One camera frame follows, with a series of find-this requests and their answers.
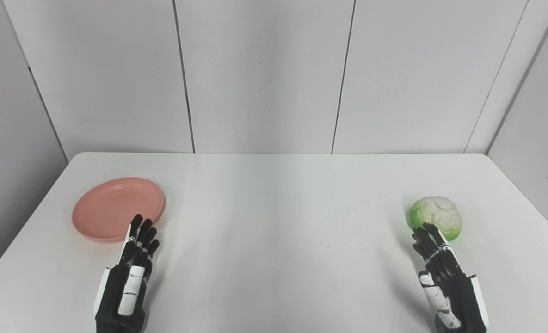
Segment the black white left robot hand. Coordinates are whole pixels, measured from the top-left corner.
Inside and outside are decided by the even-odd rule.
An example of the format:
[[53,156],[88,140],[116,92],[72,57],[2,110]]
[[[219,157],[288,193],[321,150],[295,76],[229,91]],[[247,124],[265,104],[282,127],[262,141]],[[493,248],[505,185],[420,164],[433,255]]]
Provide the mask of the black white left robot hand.
[[118,263],[106,268],[100,281],[93,310],[97,333],[143,331],[146,322],[143,300],[159,246],[153,221],[135,215]]

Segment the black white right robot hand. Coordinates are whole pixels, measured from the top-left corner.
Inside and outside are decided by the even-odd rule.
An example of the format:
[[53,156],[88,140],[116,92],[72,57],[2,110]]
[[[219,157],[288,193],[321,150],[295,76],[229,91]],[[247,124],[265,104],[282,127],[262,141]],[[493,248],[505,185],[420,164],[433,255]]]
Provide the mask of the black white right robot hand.
[[439,333],[487,333],[489,317],[479,280],[468,276],[442,232],[429,223],[413,228],[413,248],[425,269],[418,279]]

